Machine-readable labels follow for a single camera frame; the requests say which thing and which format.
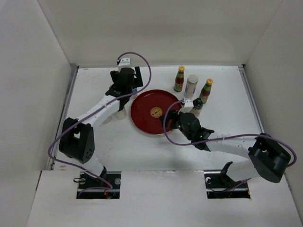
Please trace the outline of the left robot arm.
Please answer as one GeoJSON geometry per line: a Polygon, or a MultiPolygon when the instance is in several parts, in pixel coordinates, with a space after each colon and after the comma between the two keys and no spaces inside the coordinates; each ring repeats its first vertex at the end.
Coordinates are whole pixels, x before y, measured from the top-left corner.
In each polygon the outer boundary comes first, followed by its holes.
{"type": "Polygon", "coordinates": [[[111,71],[113,84],[104,97],[80,119],[67,118],[63,123],[59,151],[65,156],[77,160],[84,170],[89,171],[90,183],[95,188],[106,184],[106,168],[98,161],[95,154],[94,127],[116,113],[124,111],[125,105],[133,95],[134,89],[143,86],[140,67],[123,67],[111,71]]]}

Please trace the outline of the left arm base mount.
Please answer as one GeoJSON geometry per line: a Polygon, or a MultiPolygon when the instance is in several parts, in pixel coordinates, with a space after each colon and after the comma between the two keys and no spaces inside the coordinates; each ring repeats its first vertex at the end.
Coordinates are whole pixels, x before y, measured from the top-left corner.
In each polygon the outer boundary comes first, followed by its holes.
{"type": "Polygon", "coordinates": [[[109,186],[85,172],[80,172],[79,177],[75,177],[73,181],[78,184],[77,199],[119,199],[121,187],[122,172],[107,172],[105,180],[112,185],[109,186]]]}

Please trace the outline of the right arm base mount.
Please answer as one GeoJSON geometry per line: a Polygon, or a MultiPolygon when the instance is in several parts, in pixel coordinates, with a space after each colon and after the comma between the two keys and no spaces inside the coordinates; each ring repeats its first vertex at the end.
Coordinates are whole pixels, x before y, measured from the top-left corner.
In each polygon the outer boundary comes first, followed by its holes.
{"type": "Polygon", "coordinates": [[[232,162],[225,164],[222,170],[204,171],[206,196],[208,199],[250,199],[246,180],[233,181],[228,175],[232,162]]]}

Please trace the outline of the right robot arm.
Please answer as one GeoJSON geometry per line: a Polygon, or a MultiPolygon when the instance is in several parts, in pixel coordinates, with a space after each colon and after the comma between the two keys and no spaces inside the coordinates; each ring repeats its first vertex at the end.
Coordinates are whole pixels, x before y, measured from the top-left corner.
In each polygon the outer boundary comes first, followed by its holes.
{"type": "Polygon", "coordinates": [[[192,113],[169,110],[160,117],[163,129],[178,129],[189,145],[208,152],[224,152],[243,157],[243,162],[228,161],[220,174],[220,183],[231,187],[239,180],[261,177],[279,183],[291,156],[281,142],[267,134],[228,136],[204,128],[192,113]]]}

